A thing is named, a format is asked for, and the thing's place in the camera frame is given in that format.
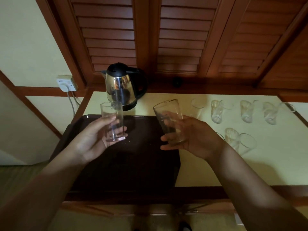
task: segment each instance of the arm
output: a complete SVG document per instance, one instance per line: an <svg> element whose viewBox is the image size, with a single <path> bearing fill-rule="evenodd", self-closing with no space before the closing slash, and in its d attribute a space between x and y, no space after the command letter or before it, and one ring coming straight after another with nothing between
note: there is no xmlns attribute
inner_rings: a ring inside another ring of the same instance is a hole
<svg viewBox="0 0 308 231"><path fill-rule="evenodd" d="M268 186L205 122L178 121L188 141L162 150L185 149L205 159L231 199L245 228L253 230L308 230L308 220Z"/></svg>
<svg viewBox="0 0 308 231"><path fill-rule="evenodd" d="M109 146L102 136L102 128L114 121L115 117L99 118L76 136L39 175L0 208L0 229L46 230L79 173Z"/></svg>

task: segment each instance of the person's left hand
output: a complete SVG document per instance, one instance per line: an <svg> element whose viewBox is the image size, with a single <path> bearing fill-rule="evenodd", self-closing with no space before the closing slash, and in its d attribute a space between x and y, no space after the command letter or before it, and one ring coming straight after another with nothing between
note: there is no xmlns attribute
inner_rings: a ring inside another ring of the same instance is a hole
<svg viewBox="0 0 308 231"><path fill-rule="evenodd" d="M106 128L109 124L116 124L119 121L115 116L107 118L98 118L91 122L83 131L81 131L67 146L67 150L81 157L83 163L99 157L107 147L117 143L106 141Z"/></svg>

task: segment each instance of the dark brown tray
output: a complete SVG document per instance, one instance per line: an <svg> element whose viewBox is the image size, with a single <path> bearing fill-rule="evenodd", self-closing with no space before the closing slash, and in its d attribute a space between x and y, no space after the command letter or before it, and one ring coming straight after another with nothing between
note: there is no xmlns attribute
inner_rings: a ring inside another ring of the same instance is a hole
<svg viewBox="0 0 308 231"><path fill-rule="evenodd" d="M82 116L70 124L50 160L100 115ZM180 169L178 150L162 151L163 131L155 116L124 116L128 137L89 163L71 192L148 191L174 187Z"/></svg>

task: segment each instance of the power outlet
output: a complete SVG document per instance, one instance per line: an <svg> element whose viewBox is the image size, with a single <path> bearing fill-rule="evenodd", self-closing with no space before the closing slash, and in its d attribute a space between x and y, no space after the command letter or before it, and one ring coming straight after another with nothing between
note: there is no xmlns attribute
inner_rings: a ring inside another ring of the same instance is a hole
<svg viewBox="0 0 308 231"><path fill-rule="evenodd" d="M57 77L57 83L60 87L60 89L64 92L69 91L77 91L78 86L73 80L73 76L71 75L59 75Z"/></svg>

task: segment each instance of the electric kettle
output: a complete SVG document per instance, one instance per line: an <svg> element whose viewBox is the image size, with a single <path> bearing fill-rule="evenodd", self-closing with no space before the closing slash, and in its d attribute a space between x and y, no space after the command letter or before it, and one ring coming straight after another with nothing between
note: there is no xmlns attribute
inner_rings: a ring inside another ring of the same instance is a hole
<svg viewBox="0 0 308 231"><path fill-rule="evenodd" d="M134 108L137 100L147 91L148 80L141 69L118 62L101 72L106 81L108 100L121 102L123 111ZM141 90L139 90L138 84L142 84Z"/></svg>

